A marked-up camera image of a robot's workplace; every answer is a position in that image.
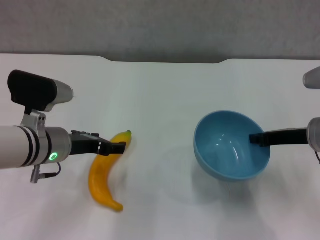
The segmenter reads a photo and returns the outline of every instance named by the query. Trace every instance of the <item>cable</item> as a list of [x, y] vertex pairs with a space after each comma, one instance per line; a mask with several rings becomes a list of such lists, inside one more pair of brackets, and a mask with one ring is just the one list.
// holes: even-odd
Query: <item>cable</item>
[[59, 162], [57, 162], [58, 166], [59, 166], [59, 171], [58, 172], [49, 172], [49, 173], [41, 173], [39, 175], [39, 179], [49, 179], [49, 178], [54, 178], [56, 176], [59, 175], [59, 173], [61, 173], [61, 165]]
[[320, 163], [320, 158], [319, 158], [318, 153], [317, 153], [316, 151], [314, 151], [314, 152], [315, 152], [316, 158], [318, 159], [318, 161], [319, 161], [319, 163]]
[[56, 163], [56, 164], [58, 164], [58, 166], [59, 166], [59, 171], [56, 173], [56, 176], [58, 176], [59, 175], [59, 173], [61, 172], [61, 165], [60, 165], [60, 163]]

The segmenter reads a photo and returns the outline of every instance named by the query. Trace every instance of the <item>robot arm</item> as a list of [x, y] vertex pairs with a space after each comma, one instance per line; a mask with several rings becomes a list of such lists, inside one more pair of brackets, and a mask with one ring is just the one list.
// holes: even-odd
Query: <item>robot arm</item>
[[[303, 85], [307, 89], [320, 89], [320, 67], [312, 69], [303, 76]], [[312, 119], [306, 128], [281, 129], [263, 133], [251, 134], [251, 144], [258, 144], [260, 147], [273, 145], [309, 144], [315, 151], [320, 152], [320, 117]]]
[[55, 177], [56, 173], [40, 174], [40, 165], [59, 163], [69, 155], [123, 154], [125, 142], [112, 143], [98, 133], [46, 127], [46, 115], [56, 104], [70, 102], [73, 89], [57, 80], [14, 70], [8, 77], [11, 100], [25, 106], [19, 126], [0, 126], [0, 169], [34, 166], [31, 182]]

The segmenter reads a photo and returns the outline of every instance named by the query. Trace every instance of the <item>banana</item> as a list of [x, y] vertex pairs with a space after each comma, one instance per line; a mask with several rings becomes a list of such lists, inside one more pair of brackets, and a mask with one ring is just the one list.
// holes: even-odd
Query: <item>banana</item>
[[[125, 142], [127, 149], [131, 142], [131, 131], [125, 131], [117, 134], [111, 139], [112, 143]], [[109, 156], [97, 155], [94, 159], [88, 177], [88, 185], [91, 196], [93, 199], [106, 207], [109, 207], [117, 212], [124, 209], [122, 204], [113, 200], [108, 187], [108, 176], [116, 161], [120, 158], [121, 154], [110, 154]]]

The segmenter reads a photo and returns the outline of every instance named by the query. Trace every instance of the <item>table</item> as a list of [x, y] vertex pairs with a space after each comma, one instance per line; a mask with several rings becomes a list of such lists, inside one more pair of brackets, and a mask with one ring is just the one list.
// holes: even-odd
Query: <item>table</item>
[[[88, 190], [93, 154], [70, 156], [56, 178], [31, 184], [32, 167], [0, 172], [0, 232], [6, 240], [317, 239], [320, 166], [308, 145], [272, 146], [257, 178], [227, 185], [193, 153], [199, 120], [240, 112], [265, 131], [306, 127], [320, 116], [320, 91], [306, 89], [310, 60], [230, 59], [218, 64], [112, 62], [97, 56], [0, 54], [0, 125], [19, 125], [8, 75], [18, 69], [62, 81], [74, 99], [47, 113], [47, 126], [126, 130], [132, 143], [109, 185], [124, 211]], [[41, 167], [56, 171], [56, 164]]]

